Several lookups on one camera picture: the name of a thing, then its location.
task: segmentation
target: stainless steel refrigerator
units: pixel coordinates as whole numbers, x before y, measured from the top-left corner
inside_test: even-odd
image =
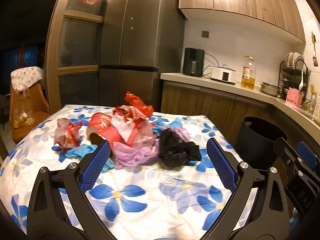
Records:
[[[127,91],[160,110],[160,73],[180,72],[179,0],[108,0],[100,47],[100,105],[127,104]]]

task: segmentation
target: black plastic bag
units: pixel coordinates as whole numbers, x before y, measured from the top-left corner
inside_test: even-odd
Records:
[[[194,142],[184,142],[171,129],[160,135],[159,158],[167,167],[180,167],[188,161],[200,161],[199,146]]]

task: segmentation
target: metal screw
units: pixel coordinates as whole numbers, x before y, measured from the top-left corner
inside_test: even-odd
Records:
[[[271,171],[272,173],[277,173],[277,169],[276,169],[275,167],[271,167],[271,168],[270,168],[270,171]]]
[[[249,167],[249,165],[245,162],[242,162],[240,163],[240,166],[243,168],[243,169],[247,169]]]
[[[73,170],[73,169],[75,169],[76,167],[77,167],[77,164],[76,164],[76,163],[70,163],[69,166],[68,166],[68,168],[69,168],[70,170]]]
[[[46,167],[42,167],[41,169],[40,169],[40,173],[45,173],[47,171],[47,168]]]

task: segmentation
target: spatula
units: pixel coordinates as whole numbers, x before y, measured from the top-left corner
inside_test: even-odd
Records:
[[[314,65],[315,67],[317,67],[317,66],[318,66],[318,60],[317,60],[317,57],[316,57],[316,36],[315,36],[313,33],[311,33],[311,38],[312,38],[313,49],[314,49],[313,57],[312,57],[312,59],[313,59],[313,65]]]

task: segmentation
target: countertop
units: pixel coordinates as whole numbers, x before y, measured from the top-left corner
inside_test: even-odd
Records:
[[[211,79],[187,76],[181,73],[162,73],[160,79],[224,91],[274,105],[283,113],[291,117],[320,145],[320,127],[297,110],[286,105],[285,101],[282,99],[269,96],[257,89],[251,90],[243,88],[240,84],[230,85]]]

